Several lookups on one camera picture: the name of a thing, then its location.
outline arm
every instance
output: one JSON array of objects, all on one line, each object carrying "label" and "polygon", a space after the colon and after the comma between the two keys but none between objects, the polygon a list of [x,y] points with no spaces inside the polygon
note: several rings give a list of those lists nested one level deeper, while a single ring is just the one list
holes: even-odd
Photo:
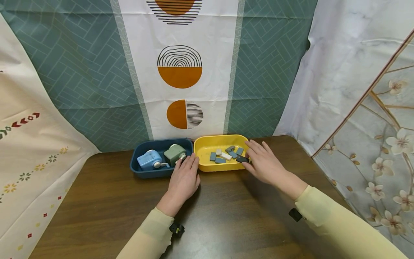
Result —
[{"label": "arm", "polygon": [[158,259],[171,245],[170,226],[174,217],[200,185],[199,158],[193,153],[180,159],[171,175],[168,191],[124,246],[117,259]]},{"label": "arm", "polygon": [[384,236],[296,175],[285,170],[269,146],[246,142],[253,165],[243,166],[260,181],[279,188],[318,235],[326,237],[346,258],[407,258]]}]

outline orange semicircle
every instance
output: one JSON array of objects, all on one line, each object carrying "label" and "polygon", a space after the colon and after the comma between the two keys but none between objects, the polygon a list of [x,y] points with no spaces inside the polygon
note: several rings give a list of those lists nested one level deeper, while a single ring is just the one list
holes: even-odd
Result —
[{"label": "orange semicircle", "polygon": [[167,14],[179,16],[184,15],[194,5],[195,0],[155,0],[156,4]]},{"label": "orange semicircle", "polygon": [[189,88],[200,80],[202,67],[158,67],[162,79],[175,88]]},{"label": "orange semicircle", "polygon": [[187,113],[185,111],[185,100],[178,100],[170,104],[167,109],[167,119],[176,128],[187,128]]}]

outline sleeve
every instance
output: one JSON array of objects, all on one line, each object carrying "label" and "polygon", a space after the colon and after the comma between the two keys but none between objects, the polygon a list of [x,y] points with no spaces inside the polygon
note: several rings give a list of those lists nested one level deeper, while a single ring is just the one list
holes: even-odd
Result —
[{"label": "sleeve", "polygon": [[308,186],[295,204],[310,228],[346,258],[407,258],[368,223],[316,188]]},{"label": "sleeve", "polygon": [[171,245],[174,218],[153,209],[121,250],[117,259],[159,259]]}]

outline brown table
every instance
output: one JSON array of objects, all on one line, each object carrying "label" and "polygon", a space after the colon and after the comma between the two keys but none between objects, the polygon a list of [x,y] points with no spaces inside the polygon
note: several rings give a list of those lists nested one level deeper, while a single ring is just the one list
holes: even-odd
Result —
[{"label": "brown table", "polygon": [[[286,169],[346,206],[321,170],[291,137],[262,138]],[[132,151],[88,159],[37,244],[31,259],[115,258],[167,190],[168,179],[138,179]],[[338,258],[288,211],[293,202],[247,171],[201,174],[201,188],[176,217],[185,226],[162,258]]]}]

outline hand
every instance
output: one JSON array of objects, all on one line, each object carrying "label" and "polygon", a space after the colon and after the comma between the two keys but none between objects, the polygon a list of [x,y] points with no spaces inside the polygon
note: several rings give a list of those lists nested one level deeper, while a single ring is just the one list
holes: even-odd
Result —
[{"label": "hand", "polygon": [[168,191],[156,206],[161,212],[170,217],[175,215],[200,185],[200,175],[197,174],[200,159],[195,154],[187,156],[184,161],[179,159],[171,175]]},{"label": "hand", "polygon": [[246,151],[253,165],[243,162],[242,165],[260,181],[271,184],[296,200],[308,186],[296,175],[287,171],[273,154],[272,150],[262,142],[261,146],[254,140],[245,142],[250,149]]}]

